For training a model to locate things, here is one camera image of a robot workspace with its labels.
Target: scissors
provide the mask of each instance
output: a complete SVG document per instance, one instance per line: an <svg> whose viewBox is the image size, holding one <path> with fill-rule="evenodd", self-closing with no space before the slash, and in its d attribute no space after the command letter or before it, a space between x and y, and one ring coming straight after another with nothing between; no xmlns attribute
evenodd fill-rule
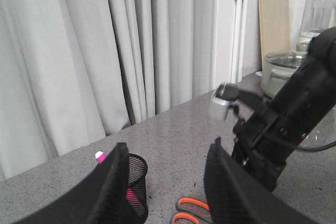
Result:
<svg viewBox="0 0 336 224"><path fill-rule="evenodd" d="M178 219L189 220L192 224L212 224L209 206L200 200L181 198L176 202L176 209L180 212L172 216L170 224L176 224Z"/></svg>

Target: curtain fold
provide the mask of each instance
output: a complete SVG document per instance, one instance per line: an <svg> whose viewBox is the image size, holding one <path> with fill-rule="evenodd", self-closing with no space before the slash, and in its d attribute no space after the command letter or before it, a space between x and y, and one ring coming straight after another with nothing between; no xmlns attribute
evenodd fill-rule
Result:
<svg viewBox="0 0 336 224"><path fill-rule="evenodd" d="M211 88L213 0L0 0L0 11L0 180Z"/></svg>

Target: gray countertop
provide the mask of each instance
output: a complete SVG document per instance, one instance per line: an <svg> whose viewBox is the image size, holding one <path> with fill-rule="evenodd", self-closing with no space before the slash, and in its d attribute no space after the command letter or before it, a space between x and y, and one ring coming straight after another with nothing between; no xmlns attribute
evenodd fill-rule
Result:
<svg viewBox="0 0 336 224"><path fill-rule="evenodd" d="M250 74L239 85L260 92L259 83L260 77ZM0 223L13 222L49 204L92 171L97 164L95 152L108 153L117 142L126 142L129 152L142 156L149 168L146 223L167 224L179 198L205 200L203 174L210 143L221 136L224 149L232 151L236 119L230 112L225 122L210 118L210 97L211 93L197 97L1 182ZM241 107L241 114L248 117L251 112ZM332 110L303 145L333 141L335 114ZM336 223L335 164L333 149L316 154L294 152L274 194L316 221Z"/></svg>

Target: pink highlighter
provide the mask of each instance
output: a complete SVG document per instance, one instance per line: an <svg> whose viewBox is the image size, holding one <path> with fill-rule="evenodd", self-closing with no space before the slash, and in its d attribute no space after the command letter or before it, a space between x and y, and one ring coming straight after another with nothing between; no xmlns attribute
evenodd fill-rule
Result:
<svg viewBox="0 0 336 224"><path fill-rule="evenodd" d="M95 154L95 158L97 162L101 164L105 160L106 154L104 152L98 151ZM137 196L135 195L135 193L131 188L127 188L126 199L139 216L141 216L144 213L145 210L144 207L142 206L141 202L138 200Z"/></svg>

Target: wooden cutting board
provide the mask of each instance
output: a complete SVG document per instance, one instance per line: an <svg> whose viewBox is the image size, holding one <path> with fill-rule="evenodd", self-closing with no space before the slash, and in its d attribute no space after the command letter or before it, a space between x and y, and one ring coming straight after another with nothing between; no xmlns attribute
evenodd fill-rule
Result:
<svg viewBox="0 0 336 224"><path fill-rule="evenodd" d="M258 0L261 63L270 52L290 51L289 0Z"/></svg>

